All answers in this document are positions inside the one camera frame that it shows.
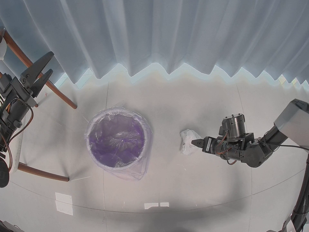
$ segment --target purple trash bag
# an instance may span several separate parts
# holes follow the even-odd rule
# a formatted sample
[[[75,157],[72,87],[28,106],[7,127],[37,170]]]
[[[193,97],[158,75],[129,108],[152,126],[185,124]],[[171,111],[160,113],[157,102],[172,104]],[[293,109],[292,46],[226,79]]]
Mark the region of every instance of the purple trash bag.
[[[123,107],[104,109],[89,122],[85,139],[100,168],[125,180],[140,180],[146,174],[152,130],[141,115]]]

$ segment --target wooden leg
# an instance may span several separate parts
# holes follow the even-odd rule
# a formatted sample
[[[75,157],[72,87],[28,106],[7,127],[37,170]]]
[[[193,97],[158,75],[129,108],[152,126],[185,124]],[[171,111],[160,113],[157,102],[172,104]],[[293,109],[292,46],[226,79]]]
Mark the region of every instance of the wooden leg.
[[[9,35],[7,31],[4,32],[3,38],[6,41],[6,44],[9,46],[9,48],[15,53],[15,55],[23,62],[27,67],[30,67],[33,63],[31,60],[25,55],[25,53],[19,48],[19,46],[15,43],[15,41],[12,39],[12,37]],[[73,109],[76,109],[77,106],[74,102],[72,102],[68,97],[66,97],[62,92],[60,92],[57,87],[51,83],[50,81],[46,82],[46,85],[54,91],[56,95],[58,95],[61,99],[63,99],[68,105],[70,105]]]
[[[64,177],[64,176],[60,176],[60,175],[56,175],[56,174],[51,174],[42,170],[38,170],[36,168],[32,168],[29,167],[23,163],[19,163],[18,164],[18,170],[23,171],[23,172],[27,172],[29,174],[34,174],[37,176],[41,176],[41,177],[45,177],[45,178],[49,178],[49,179],[53,179],[53,180],[60,180],[60,181],[65,181],[68,182],[69,178],[68,177]]]

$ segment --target white label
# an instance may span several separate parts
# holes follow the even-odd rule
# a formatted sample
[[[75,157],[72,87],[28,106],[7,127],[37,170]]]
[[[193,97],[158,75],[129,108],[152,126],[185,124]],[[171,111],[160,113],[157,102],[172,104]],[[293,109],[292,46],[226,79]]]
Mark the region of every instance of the white label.
[[[211,138],[208,139],[206,151],[209,151],[210,147],[211,147]]]

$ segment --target cylindrical motor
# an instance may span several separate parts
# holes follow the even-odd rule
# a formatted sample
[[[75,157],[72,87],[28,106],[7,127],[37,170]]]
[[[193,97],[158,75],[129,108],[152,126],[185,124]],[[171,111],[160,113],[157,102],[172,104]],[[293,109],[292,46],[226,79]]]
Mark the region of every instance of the cylindrical motor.
[[[232,114],[222,121],[223,130],[227,132],[228,139],[242,137],[246,133],[245,116],[243,114]]]

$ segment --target pleated curtain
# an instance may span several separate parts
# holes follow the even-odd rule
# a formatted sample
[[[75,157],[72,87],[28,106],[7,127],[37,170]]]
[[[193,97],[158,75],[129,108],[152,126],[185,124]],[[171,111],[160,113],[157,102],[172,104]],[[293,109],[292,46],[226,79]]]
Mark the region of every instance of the pleated curtain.
[[[308,0],[0,0],[0,24],[33,62],[55,53],[53,82],[88,68],[101,78],[118,63],[133,76],[154,62],[169,74],[187,63],[309,79]],[[1,72],[24,69],[8,49]]]

